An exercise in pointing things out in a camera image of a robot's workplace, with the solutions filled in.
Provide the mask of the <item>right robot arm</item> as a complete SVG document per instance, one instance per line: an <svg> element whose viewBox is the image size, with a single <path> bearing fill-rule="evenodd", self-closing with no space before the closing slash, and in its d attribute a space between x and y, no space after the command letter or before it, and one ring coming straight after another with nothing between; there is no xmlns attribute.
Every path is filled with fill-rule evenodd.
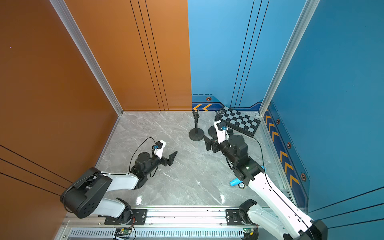
<svg viewBox="0 0 384 240"><path fill-rule="evenodd" d="M230 136L223 141L204 137L206 149L221 152L235 176L253 190L272 210L270 213L249 199L239 207L243 222L258 225L278 240L326 240L328 227L293 204L272 182L265 170L248 154L242 136Z"/></svg>

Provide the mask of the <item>black mic clip pole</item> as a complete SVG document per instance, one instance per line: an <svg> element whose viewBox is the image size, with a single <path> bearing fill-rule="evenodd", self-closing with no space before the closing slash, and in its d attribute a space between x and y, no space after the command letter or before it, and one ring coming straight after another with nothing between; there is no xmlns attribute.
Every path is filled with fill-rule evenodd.
<svg viewBox="0 0 384 240"><path fill-rule="evenodd" d="M221 119L222 115L223 115L223 110L222 109L216 111L215 121L219 121Z"/></svg>
<svg viewBox="0 0 384 240"><path fill-rule="evenodd" d="M198 110L193 110L193 117L194 117L194 122L195 122L195 133L198 133L198 122L199 122L199 111Z"/></svg>

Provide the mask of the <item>black round stand base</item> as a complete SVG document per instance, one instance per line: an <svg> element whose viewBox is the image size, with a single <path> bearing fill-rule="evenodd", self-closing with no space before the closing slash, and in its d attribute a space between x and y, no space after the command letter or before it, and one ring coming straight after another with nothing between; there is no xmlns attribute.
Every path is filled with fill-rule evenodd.
<svg viewBox="0 0 384 240"><path fill-rule="evenodd" d="M208 129L208 134L211 138L215 138L217 136L215 126L210 126Z"/></svg>

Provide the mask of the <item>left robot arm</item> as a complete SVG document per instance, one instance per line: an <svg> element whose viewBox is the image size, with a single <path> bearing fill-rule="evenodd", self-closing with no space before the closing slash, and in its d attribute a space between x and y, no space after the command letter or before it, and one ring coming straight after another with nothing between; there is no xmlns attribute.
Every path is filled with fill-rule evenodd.
<svg viewBox="0 0 384 240"><path fill-rule="evenodd" d="M121 198L107 199L105 194L140 189L160 165L171 166L177 153L175 151L168 158L156 153L141 153L129 174L102 173L97 168L90 168L62 193L60 201L68 212L79 219L98 215L123 224L129 223L133 218L131 205Z"/></svg>

